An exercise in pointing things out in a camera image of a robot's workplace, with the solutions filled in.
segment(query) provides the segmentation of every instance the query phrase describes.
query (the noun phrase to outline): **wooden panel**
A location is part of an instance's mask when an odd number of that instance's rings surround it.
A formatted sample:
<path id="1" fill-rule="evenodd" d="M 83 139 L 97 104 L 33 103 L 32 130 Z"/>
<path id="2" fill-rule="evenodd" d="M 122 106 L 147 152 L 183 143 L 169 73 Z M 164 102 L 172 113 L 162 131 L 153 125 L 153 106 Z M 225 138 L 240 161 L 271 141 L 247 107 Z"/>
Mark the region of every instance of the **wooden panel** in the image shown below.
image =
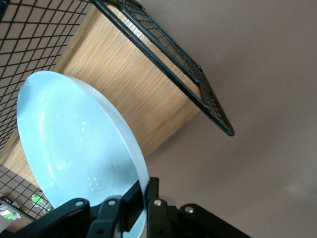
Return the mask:
<path id="1" fill-rule="evenodd" d="M 111 6 L 110 9 L 175 75 L 199 94 L 191 80 L 121 12 Z M 94 7 L 55 71 L 81 79 L 104 94 L 131 127 L 144 156 L 149 155 L 199 111 L 164 73 Z M 0 163 L 36 184 L 17 132 L 0 155 Z"/>

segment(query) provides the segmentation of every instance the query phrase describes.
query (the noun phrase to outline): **ceramic plate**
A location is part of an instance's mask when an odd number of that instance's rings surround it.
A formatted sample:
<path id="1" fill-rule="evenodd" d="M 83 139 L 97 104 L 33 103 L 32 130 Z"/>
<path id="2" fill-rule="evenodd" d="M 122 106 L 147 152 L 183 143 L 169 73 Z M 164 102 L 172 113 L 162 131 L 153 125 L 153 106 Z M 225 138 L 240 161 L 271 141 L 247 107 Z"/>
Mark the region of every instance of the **ceramic plate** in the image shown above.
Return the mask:
<path id="1" fill-rule="evenodd" d="M 51 71 L 30 75 L 20 89 L 22 147 L 54 208 L 82 197 L 91 206 L 149 181 L 141 149 L 126 121 L 90 85 Z M 140 236 L 146 212 L 125 238 Z"/>

